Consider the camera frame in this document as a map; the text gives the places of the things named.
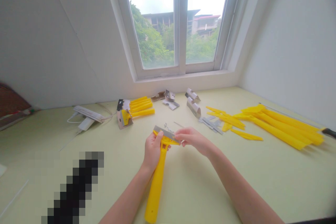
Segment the white window frame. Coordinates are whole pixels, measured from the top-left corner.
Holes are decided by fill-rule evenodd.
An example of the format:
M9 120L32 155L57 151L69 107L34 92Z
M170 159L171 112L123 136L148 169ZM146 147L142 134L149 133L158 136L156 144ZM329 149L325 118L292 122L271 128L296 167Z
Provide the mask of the white window frame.
M137 79L184 75L225 69L229 58L225 49L227 48L229 37L232 33L232 24L237 16L236 9L239 1L241 0L225 0L214 60L211 62L186 64L188 0L174 0L175 66L143 69L129 0L118 0Z

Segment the white wall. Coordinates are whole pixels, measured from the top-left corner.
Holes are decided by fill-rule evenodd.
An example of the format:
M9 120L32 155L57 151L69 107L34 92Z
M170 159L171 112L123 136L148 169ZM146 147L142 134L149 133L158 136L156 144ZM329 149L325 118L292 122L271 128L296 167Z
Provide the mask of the white wall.
M246 58L239 56L240 48L249 48L237 39L232 58L239 61L228 71L136 81L118 0L0 0L0 4L0 82L41 109L150 96L164 89L235 86ZM253 14L262 5L266 0L248 0L246 13ZM238 38L253 33L250 23L244 22L251 17L245 16Z
M336 0L271 0L239 86L336 128Z

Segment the forearm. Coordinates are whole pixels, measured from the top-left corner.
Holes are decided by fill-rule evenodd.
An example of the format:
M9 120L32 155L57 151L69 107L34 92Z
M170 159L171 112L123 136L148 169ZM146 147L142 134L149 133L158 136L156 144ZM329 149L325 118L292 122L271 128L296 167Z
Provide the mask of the forearm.
M208 158L243 224L284 223L217 147L212 148Z
M101 219L99 224L131 224L152 174L153 172L149 169L141 166L125 191Z

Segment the tree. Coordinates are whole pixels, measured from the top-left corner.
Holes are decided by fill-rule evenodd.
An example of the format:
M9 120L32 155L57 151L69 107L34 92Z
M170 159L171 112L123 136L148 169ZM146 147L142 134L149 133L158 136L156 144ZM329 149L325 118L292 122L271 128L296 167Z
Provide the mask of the tree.
M174 24L169 27L159 23L155 30L140 10L132 3L131 12L144 68L160 68L174 65ZM210 36L194 34L187 37L187 63L213 61L220 25Z
M143 67L173 66L174 51L167 50L169 46L163 43L161 34L141 15L140 10L134 4L130 3L130 5ZM165 37L169 41L169 34L165 35Z
M202 37L198 34L189 36L187 38L187 63L213 61L218 35L219 27L214 29L210 36Z
M160 34L162 35L163 45L167 50L174 50L174 24L171 23L170 26L165 24L159 24Z

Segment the black object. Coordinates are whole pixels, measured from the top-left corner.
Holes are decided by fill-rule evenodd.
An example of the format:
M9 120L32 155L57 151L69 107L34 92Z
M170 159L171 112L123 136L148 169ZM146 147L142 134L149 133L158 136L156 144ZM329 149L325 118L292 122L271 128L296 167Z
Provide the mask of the black object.
M123 105L124 105L124 100L123 99L119 99L118 101L118 106L117 106L117 111L121 111L123 108Z
M335 223L336 223L336 217L311 220L311 221L307 220L303 222L295 222L292 224L335 224Z
M42 224L79 224L79 216L85 215L86 200L91 200L92 184L98 184L99 168L104 168L104 152L85 152L79 167L72 169L66 184L54 199L54 207L48 208L48 216L41 217Z
M331 136L331 137L333 137L333 138L336 139L336 132L332 131L329 128L325 128L324 130L322 130L322 133L325 134L325 135L329 135L329 136Z

